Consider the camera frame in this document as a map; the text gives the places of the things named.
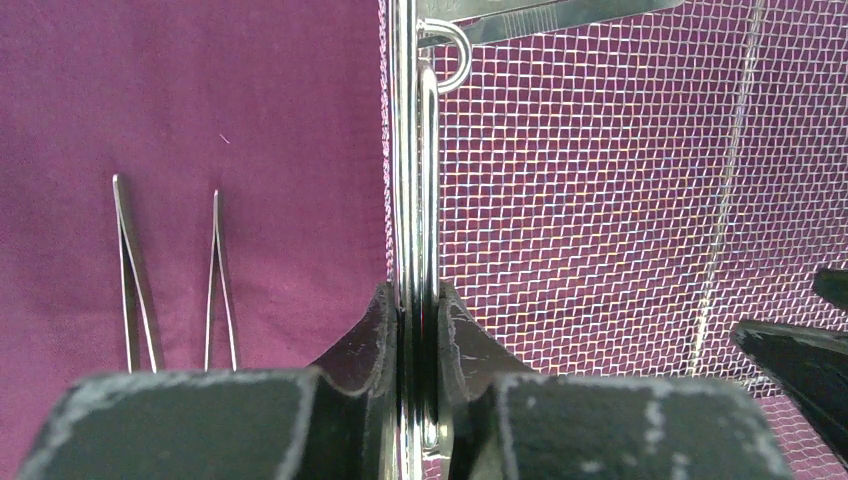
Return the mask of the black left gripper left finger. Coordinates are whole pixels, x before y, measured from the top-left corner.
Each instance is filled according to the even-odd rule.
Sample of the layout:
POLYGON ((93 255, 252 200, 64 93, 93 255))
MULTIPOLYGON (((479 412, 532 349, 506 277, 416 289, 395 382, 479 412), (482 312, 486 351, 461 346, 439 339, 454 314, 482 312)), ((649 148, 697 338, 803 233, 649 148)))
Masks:
POLYGON ((301 369, 100 374, 54 405, 21 479, 394 479, 397 316, 375 289, 301 369))

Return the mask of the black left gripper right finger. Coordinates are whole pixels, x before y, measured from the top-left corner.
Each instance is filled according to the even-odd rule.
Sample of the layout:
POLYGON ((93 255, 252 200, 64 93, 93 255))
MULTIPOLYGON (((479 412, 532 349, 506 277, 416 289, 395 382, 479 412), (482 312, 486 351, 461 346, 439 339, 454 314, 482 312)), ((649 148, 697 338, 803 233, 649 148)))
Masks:
POLYGON ((788 479, 760 407, 712 378, 549 376, 440 287, 447 479, 788 479))

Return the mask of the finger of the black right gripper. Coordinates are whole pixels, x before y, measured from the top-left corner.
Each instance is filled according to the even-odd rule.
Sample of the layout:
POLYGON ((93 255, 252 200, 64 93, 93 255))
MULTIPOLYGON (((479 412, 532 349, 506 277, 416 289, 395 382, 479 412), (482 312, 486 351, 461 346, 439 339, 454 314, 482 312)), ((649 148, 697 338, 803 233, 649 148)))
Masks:
POLYGON ((812 283, 812 291, 840 311, 847 311, 847 271, 819 268, 812 283))
POLYGON ((847 334, 743 320, 733 342, 791 399, 824 443, 847 464, 847 334))

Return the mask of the steel instrument tray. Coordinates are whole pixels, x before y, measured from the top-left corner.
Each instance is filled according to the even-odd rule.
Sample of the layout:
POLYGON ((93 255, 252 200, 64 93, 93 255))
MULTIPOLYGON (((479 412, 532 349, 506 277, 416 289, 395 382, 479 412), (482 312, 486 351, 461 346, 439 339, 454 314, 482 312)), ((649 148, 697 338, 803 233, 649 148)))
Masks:
POLYGON ((847 5, 686 1, 474 51, 442 98, 441 270, 548 374, 743 384, 799 479, 845 471, 729 340, 843 329, 847 5))

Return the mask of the maroon surgical wrap cloth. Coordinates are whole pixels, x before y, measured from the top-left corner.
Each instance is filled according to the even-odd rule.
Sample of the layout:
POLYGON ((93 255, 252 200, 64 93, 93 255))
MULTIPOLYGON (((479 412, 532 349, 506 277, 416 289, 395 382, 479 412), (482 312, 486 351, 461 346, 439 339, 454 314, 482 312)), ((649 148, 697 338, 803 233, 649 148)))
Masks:
POLYGON ((125 176, 169 369, 203 365, 212 196, 243 368, 301 368, 393 256, 382 1, 1 5, 1 475, 126 367, 125 176))

